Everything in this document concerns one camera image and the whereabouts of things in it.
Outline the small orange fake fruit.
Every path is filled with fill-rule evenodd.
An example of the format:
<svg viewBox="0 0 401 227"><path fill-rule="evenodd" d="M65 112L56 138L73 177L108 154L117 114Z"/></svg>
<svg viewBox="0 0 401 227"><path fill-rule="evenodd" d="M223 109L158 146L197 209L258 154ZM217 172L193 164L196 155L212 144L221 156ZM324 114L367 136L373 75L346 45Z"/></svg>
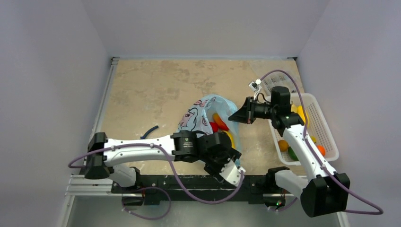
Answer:
<svg viewBox="0 0 401 227"><path fill-rule="evenodd" d="M278 146L279 146L280 152L288 151L289 144L285 140L279 140L278 141Z"/></svg>

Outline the red fake pepper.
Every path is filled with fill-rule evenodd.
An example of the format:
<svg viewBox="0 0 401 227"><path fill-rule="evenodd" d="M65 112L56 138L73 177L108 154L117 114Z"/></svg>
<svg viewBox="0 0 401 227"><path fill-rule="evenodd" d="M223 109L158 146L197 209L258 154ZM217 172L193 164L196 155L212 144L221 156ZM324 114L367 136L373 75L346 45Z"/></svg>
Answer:
<svg viewBox="0 0 401 227"><path fill-rule="evenodd" d="M218 127L218 125L217 125L215 122L209 122L209 124L210 124L210 126L211 126L211 128L212 128L212 132L213 132L213 133L219 131L219 127Z"/></svg>

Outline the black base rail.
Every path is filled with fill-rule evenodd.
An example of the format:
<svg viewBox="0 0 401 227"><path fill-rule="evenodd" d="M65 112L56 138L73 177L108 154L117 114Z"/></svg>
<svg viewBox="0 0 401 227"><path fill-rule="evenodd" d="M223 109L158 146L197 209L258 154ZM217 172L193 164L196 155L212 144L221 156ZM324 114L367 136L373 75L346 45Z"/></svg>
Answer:
<svg viewBox="0 0 401 227"><path fill-rule="evenodd" d="M293 200L294 195L284 189L268 185L266 178L266 175L246 175L240 190L230 201L282 207ZM225 198L235 189L235 186L219 183L209 175L181 175L179 179L194 196L207 201ZM167 196L158 191L158 188L165 190L172 201L192 201L173 175L141 175L132 187L121 187L113 182L111 192L124 196L135 194L145 205L158 205L161 201L167 200Z"/></svg>

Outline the light blue printed plastic bag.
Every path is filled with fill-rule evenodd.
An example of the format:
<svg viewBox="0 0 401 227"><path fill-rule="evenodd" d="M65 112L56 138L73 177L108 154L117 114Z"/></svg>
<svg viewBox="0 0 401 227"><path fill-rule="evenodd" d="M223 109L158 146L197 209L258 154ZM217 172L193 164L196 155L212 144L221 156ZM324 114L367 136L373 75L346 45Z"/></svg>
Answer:
<svg viewBox="0 0 401 227"><path fill-rule="evenodd" d="M238 110L234 102L217 94L206 95L192 104L184 113L178 123L177 131L202 131L207 135L212 134L211 122L214 122L213 114L218 114L223 123L228 127L228 132L233 136L235 149L243 151L239 135L239 123L228 118Z"/></svg>

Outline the small orange fruit right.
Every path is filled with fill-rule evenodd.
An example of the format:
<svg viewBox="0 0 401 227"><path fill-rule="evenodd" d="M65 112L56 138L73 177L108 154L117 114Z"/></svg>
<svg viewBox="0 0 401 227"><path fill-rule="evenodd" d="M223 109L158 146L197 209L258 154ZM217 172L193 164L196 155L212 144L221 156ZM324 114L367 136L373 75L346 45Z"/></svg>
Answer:
<svg viewBox="0 0 401 227"><path fill-rule="evenodd" d="M316 147L318 148L318 150L321 153L321 155L324 157L326 155L326 149L324 148L324 146L317 145Z"/></svg>

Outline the white plastic basket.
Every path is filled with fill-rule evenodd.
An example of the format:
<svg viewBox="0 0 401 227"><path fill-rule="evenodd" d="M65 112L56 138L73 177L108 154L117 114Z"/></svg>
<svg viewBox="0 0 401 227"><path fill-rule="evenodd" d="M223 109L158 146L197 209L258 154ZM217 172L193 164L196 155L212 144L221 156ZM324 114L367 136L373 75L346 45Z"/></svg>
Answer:
<svg viewBox="0 0 401 227"><path fill-rule="evenodd" d="M309 93L302 93L301 97L310 120L310 126L307 127L307 132L316 138L318 145L324 146L326 149L325 159L328 162L336 161L339 158L339 151L316 98ZM269 126L276 153L280 161L287 166L301 165L299 161L293 161L289 157L288 152L280 152L278 141L283 138L280 136L278 131L274 129L271 123L269 123Z"/></svg>

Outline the yellow fake pear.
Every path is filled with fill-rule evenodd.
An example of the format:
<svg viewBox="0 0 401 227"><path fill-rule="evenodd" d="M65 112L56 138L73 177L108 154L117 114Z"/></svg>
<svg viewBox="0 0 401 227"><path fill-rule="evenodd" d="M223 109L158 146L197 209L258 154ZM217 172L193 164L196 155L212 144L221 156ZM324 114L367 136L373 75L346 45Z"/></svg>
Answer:
<svg viewBox="0 0 401 227"><path fill-rule="evenodd" d="M291 105L291 112L297 113L297 106L296 105Z"/></svg>

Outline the aluminium frame rail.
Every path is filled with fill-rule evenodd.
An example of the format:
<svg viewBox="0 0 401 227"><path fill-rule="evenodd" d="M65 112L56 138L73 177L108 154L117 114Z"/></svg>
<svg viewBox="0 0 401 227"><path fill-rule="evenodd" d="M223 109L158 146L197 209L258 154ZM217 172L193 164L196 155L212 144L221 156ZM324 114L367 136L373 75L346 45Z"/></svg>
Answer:
<svg viewBox="0 0 401 227"><path fill-rule="evenodd" d="M66 195L106 196L111 194L112 183L110 179L90 180L84 178L84 175L71 175Z"/></svg>

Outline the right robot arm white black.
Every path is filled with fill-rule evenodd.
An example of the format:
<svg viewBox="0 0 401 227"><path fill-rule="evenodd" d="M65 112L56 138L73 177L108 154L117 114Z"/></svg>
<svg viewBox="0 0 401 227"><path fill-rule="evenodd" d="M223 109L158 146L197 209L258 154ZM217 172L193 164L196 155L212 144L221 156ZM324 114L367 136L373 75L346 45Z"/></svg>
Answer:
<svg viewBox="0 0 401 227"><path fill-rule="evenodd" d="M345 173L339 174L309 140L307 125L298 114L291 111L289 89L273 87L270 101L263 104L254 97L247 97L243 106L228 119L252 124L258 118L271 120L273 128L293 149L306 173L303 179L286 167L269 169L266 188L270 192L285 189L296 196L309 217L345 211L350 179Z"/></svg>

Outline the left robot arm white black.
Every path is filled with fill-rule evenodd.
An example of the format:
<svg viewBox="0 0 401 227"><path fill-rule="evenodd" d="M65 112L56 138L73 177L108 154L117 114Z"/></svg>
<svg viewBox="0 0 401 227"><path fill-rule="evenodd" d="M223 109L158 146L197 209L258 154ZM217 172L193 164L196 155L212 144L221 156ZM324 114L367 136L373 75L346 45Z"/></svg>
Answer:
<svg viewBox="0 0 401 227"><path fill-rule="evenodd" d="M125 164L136 161L162 160L194 163L202 161L204 170L219 182L238 186L245 169L236 165L241 153L233 148L223 132L179 131L172 135L146 140L110 139L104 132L95 133L88 145L84 167L86 179L109 178L128 193L140 190L138 170Z"/></svg>

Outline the green fake fruit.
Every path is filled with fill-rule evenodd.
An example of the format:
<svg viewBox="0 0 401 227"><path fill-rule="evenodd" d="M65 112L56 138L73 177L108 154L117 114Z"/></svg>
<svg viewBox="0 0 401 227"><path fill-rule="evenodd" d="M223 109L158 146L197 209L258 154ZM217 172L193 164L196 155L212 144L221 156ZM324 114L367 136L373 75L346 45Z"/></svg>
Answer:
<svg viewBox="0 0 401 227"><path fill-rule="evenodd" d="M298 157L296 156L294 150L291 147L288 147L288 155L293 161L298 161Z"/></svg>

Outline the blue handled pliers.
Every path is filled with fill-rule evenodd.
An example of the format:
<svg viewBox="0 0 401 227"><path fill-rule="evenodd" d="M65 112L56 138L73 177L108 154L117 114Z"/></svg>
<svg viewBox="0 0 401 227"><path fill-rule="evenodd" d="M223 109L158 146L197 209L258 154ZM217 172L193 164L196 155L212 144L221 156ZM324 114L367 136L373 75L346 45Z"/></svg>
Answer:
<svg viewBox="0 0 401 227"><path fill-rule="evenodd" d="M159 128L158 125L156 125L156 126L150 128L149 130L147 130L147 131L140 137L140 139L141 139L141 140L146 139L154 130L156 130L156 129L158 129L158 128Z"/></svg>

